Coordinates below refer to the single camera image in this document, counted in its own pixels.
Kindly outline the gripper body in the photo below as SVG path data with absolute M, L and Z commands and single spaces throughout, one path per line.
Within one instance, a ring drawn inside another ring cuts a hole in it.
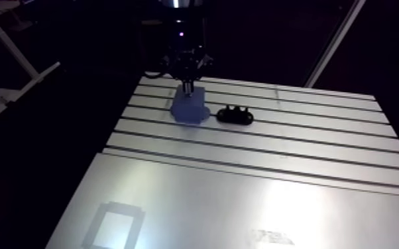
M 161 59 L 161 74 L 184 83 L 202 78 L 213 64 L 206 50 L 206 18 L 175 18 L 166 22 L 167 49 Z

